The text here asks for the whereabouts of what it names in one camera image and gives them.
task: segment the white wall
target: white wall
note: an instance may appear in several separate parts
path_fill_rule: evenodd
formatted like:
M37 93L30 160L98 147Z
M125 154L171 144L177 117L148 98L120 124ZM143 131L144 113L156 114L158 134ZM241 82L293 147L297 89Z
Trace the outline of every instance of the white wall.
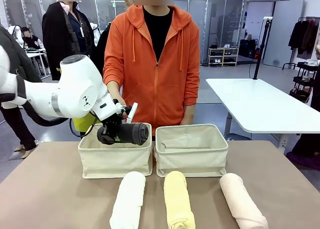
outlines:
M302 17L320 17L320 0L304 0L304 11L302 13ZM297 58L297 50L293 53L292 62L305 62L306 60ZM316 50L313 50L311 59L317 59L316 57Z
M272 16L274 8L273 2L248 2L247 3L247 17L245 23L246 32L252 35L253 39L259 39L258 46L262 42L262 37L266 22L263 23L264 17Z
M1 21L1 24L2 24L5 28L8 27L7 17L6 17L6 13L5 13L4 0L0 0L0 21Z

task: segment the dark gray jacket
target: dark gray jacket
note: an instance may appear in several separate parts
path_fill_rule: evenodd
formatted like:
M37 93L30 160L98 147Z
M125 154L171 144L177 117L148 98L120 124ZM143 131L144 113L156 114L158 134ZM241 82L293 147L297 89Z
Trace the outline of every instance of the dark gray jacket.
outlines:
M32 83L41 83L31 59L16 42L12 35L0 25L0 45L6 51L10 59L10 73L18 74L25 80Z

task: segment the black pole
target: black pole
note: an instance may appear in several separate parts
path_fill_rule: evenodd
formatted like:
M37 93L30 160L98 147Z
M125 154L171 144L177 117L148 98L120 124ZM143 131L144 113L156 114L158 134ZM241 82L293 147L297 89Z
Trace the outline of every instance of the black pole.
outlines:
M267 39L269 26L270 26L270 20L267 20L266 23L265 23L265 27L264 27L262 43L261 43L260 51L259 51L259 59L258 59L258 61L256 63L253 80L257 80L258 71L259 71L259 67L260 67L260 63L261 63L261 59L262 59L262 54L263 54L264 48L265 48L265 42L266 42L266 39Z

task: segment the orange hoodie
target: orange hoodie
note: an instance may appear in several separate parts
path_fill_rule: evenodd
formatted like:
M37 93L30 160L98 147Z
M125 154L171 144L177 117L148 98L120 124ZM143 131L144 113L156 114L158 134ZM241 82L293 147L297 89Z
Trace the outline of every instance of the orange hoodie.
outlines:
M185 106L196 104L199 88L199 29L176 6L157 62L142 6L131 6L111 24L105 48L103 81L123 86L122 98L138 108L134 122L157 127L179 125Z

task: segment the brown table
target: brown table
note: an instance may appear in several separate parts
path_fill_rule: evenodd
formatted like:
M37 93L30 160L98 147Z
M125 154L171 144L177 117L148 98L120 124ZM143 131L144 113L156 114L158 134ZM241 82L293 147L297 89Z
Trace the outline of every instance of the brown table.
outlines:
M320 193L268 141L230 141L226 170L243 178L270 229L319 229ZM121 179L83 179L78 142L42 143L0 184L0 229L109 229ZM164 179L146 179L139 229L167 229ZM187 178L197 229L238 229L219 178Z

